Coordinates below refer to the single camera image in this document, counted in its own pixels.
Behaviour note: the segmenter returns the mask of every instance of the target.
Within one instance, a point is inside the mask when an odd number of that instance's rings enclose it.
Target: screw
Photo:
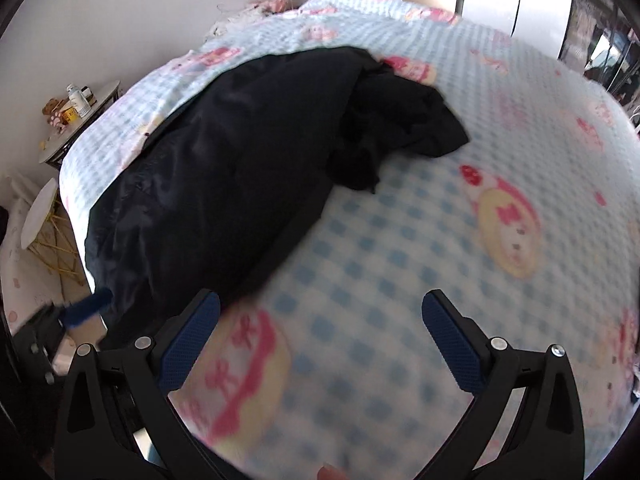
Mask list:
[[[506,350],[509,344],[501,337],[494,337],[491,339],[491,346],[496,350]]]
[[[551,353],[556,357],[562,357],[565,354],[564,348],[560,345],[551,345]]]
[[[136,339],[136,348],[138,350],[144,350],[145,348],[149,348],[151,346],[151,338],[143,335]]]
[[[91,345],[87,344],[87,343],[82,343],[78,349],[76,350],[76,353],[80,356],[80,357],[84,357],[85,355],[87,355],[89,352],[91,351]]]

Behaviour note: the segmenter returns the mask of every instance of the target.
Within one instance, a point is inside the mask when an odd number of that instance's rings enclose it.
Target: checkered bedspread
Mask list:
[[[133,86],[69,151],[60,187],[78,247],[148,133],[218,74],[343,45],[436,85],[472,140],[436,160],[393,156],[376,194],[335,189],[254,304],[221,321],[172,394],[178,412],[256,478],[311,478],[322,462],[354,480],[413,478],[470,400],[420,320],[441,288],[489,336],[566,348],[591,472],[633,413],[638,139],[600,86],[500,32],[398,0],[312,0],[209,41]]]

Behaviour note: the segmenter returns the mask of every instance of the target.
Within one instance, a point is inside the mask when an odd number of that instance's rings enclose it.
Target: white round stool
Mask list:
[[[60,276],[66,276],[82,285],[84,283],[84,274],[78,265],[78,249],[69,241],[69,238],[58,225],[61,221],[69,222],[69,220],[55,214],[56,204],[60,203],[56,200],[57,196],[58,182],[55,178],[52,178],[40,190],[27,213],[27,218],[24,220],[22,232],[20,233],[20,244],[24,250],[31,251],[48,269],[54,270]],[[47,223],[54,229],[53,243],[49,243],[42,233],[42,228]],[[60,242],[64,241],[64,247],[58,244],[58,237],[60,237]],[[43,252],[52,253],[56,261],[47,261],[47,257]],[[70,265],[64,260],[63,253],[71,254],[73,264]]]

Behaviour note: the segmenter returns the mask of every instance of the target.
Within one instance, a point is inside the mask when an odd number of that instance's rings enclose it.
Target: black cloth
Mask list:
[[[86,264],[113,306],[102,348],[153,335],[201,288],[255,292],[333,183],[374,189],[393,150],[468,142],[434,88],[356,48],[265,56],[220,75],[147,139],[90,212]]]

